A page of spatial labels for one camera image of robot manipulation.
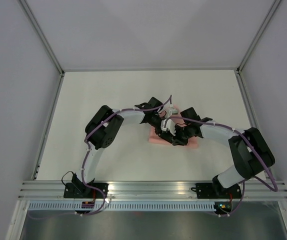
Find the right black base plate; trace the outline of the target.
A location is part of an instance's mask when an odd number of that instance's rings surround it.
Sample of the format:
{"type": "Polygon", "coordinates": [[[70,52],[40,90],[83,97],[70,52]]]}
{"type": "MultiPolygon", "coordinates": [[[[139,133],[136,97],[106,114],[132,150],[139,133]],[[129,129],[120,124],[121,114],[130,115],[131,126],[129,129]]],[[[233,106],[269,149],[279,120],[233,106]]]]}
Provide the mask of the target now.
{"type": "Polygon", "coordinates": [[[212,183],[196,183],[190,190],[196,193],[198,199],[240,199],[242,196],[238,184],[223,188],[212,183]]]}

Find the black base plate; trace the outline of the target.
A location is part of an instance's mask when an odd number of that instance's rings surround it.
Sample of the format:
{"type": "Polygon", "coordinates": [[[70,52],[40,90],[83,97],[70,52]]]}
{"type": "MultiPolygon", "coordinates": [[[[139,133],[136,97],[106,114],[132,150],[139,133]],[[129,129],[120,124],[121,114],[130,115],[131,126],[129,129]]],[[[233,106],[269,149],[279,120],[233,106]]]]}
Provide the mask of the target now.
{"type": "MultiPolygon", "coordinates": [[[[107,196],[109,184],[105,182],[95,182],[92,184],[94,188],[98,188],[107,196]]],[[[84,186],[83,184],[79,187],[75,187],[72,182],[65,185],[65,190],[63,194],[64,199],[103,199],[104,196],[93,188],[84,186]]]]}
{"type": "Polygon", "coordinates": [[[242,196],[238,184],[223,188],[212,183],[196,183],[190,190],[196,193],[198,199],[240,199],[242,196]]]}

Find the aluminium mounting rail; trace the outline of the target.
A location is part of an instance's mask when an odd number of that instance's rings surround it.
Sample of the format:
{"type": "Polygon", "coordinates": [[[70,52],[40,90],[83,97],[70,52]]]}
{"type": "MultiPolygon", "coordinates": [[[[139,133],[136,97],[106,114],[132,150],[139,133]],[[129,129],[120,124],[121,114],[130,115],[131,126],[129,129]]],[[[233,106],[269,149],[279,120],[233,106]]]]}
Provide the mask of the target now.
{"type": "MultiPolygon", "coordinates": [[[[117,201],[194,201],[194,181],[109,181],[107,198],[117,201]]],[[[287,201],[287,187],[277,182],[278,191],[269,190],[257,180],[245,183],[245,201],[287,201]]],[[[20,200],[63,200],[67,188],[61,181],[24,181],[19,188],[20,200]]]]}

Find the left aluminium frame post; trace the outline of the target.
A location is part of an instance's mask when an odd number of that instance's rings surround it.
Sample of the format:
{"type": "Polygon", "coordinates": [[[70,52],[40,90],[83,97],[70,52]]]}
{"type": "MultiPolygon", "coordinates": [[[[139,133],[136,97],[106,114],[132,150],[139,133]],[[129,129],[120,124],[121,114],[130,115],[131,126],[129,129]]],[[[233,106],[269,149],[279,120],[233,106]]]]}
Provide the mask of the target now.
{"type": "Polygon", "coordinates": [[[18,4],[20,5],[21,9],[23,10],[24,14],[26,15],[30,25],[32,26],[33,30],[35,31],[38,39],[40,40],[47,56],[49,57],[51,63],[54,65],[55,69],[59,73],[60,76],[63,76],[65,71],[63,70],[61,64],[59,63],[49,41],[47,40],[38,20],[33,13],[29,3],[27,0],[18,0],[18,4]]]}

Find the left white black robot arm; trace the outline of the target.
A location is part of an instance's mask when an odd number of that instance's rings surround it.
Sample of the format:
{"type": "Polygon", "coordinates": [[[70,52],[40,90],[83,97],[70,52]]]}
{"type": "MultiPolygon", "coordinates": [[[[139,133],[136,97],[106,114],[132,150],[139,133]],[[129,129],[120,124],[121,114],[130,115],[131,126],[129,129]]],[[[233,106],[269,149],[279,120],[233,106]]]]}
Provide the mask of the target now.
{"type": "Polygon", "coordinates": [[[85,127],[84,142],[87,145],[86,155],[78,172],[72,175],[71,182],[65,184],[65,199],[105,199],[108,187],[96,185],[95,172],[105,148],[115,140],[121,126],[127,124],[149,124],[155,134],[172,144],[175,128],[167,129],[166,120],[159,115],[166,104],[172,106],[170,96],[164,103],[152,97],[148,102],[132,108],[113,110],[103,105],[85,127]]]}

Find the aluminium frame post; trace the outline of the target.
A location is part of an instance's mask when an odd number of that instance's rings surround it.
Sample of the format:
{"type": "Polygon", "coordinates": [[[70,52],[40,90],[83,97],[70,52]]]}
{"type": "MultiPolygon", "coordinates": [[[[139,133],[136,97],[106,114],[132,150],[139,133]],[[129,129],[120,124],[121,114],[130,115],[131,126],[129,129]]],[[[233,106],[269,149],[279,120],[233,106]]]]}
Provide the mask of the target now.
{"type": "Polygon", "coordinates": [[[259,41],[261,40],[261,38],[263,37],[265,31],[267,30],[270,22],[272,21],[272,19],[274,18],[275,13],[277,12],[277,10],[279,9],[280,5],[283,3],[283,0],[274,0],[268,10],[268,12],[266,13],[262,23],[260,24],[258,30],[255,33],[254,38],[252,39],[249,47],[247,48],[240,64],[238,65],[238,67],[235,69],[235,73],[236,74],[240,74],[242,72],[242,70],[245,68],[248,60],[250,59],[252,53],[254,52],[254,50],[256,49],[259,41]]]}
{"type": "Polygon", "coordinates": [[[59,73],[60,76],[63,76],[65,71],[63,70],[61,64],[59,63],[49,41],[47,40],[38,20],[33,13],[29,3],[27,0],[18,0],[18,4],[20,5],[21,9],[23,10],[24,14],[26,15],[30,25],[32,26],[33,30],[35,31],[38,39],[40,40],[47,56],[49,57],[51,63],[54,65],[55,69],[59,73]]]}

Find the right aluminium frame post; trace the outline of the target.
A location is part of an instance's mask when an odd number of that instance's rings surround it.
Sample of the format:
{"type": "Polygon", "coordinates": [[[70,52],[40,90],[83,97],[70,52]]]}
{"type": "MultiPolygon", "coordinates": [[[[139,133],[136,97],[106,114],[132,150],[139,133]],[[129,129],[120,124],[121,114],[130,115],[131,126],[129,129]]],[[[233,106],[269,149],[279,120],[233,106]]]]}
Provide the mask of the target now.
{"type": "Polygon", "coordinates": [[[263,37],[265,31],[267,30],[270,22],[272,21],[272,19],[274,18],[275,13],[277,12],[277,10],[279,9],[280,5],[283,3],[283,0],[274,0],[268,10],[268,12],[266,13],[262,23],[260,24],[258,30],[255,33],[254,38],[252,39],[249,47],[247,48],[240,64],[238,65],[238,67],[235,69],[235,73],[236,74],[240,74],[242,72],[242,70],[245,68],[248,60],[250,59],[252,53],[254,52],[254,50],[256,49],[259,41],[261,40],[261,38],[263,37]]]}

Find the pink cloth napkin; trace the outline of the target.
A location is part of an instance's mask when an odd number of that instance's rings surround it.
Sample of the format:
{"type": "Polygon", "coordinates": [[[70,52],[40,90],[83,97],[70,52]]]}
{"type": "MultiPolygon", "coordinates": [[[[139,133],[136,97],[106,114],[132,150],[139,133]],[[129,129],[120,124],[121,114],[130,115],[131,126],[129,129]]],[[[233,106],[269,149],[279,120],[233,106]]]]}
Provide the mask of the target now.
{"type": "MultiPolygon", "coordinates": [[[[185,126],[185,123],[182,119],[174,119],[173,120],[176,124],[180,125],[181,127],[185,126]]],[[[159,145],[166,145],[166,146],[172,146],[171,143],[167,142],[166,140],[160,138],[156,133],[155,133],[155,128],[152,126],[149,131],[149,136],[148,136],[148,142],[151,144],[159,144],[159,145]]],[[[197,137],[192,137],[188,140],[187,145],[185,145],[186,148],[191,148],[191,149],[197,149],[199,147],[197,137]]]]}

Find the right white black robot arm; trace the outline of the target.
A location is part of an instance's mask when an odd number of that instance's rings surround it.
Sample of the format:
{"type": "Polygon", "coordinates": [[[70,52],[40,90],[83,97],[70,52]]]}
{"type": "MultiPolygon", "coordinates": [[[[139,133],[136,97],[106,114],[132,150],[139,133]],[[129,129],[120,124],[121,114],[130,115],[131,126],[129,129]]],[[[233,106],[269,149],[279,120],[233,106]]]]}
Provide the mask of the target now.
{"type": "Polygon", "coordinates": [[[181,116],[172,115],[167,120],[183,120],[185,126],[175,135],[187,141],[198,137],[213,140],[229,148],[233,165],[212,179],[212,193],[222,198],[232,187],[255,178],[273,192],[278,186],[270,170],[276,160],[260,130],[256,127],[238,130],[211,118],[201,119],[191,107],[181,116]]]}

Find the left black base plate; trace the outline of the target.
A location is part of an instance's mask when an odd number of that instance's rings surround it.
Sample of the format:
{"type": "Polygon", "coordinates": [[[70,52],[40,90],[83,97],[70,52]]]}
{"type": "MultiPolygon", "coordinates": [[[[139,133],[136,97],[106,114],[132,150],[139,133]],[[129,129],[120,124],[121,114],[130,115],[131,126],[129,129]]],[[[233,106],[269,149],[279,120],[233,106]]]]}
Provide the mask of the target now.
{"type": "MultiPolygon", "coordinates": [[[[94,188],[98,188],[107,196],[109,184],[105,182],[95,182],[92,184],[94,188]]],[[[65,185],[65,190],[63,194],[64,199],[103,199],[104,196],[93,188],[84,186],[83,184],[79,187],[75,187],[72,182],[65,185]]]]}

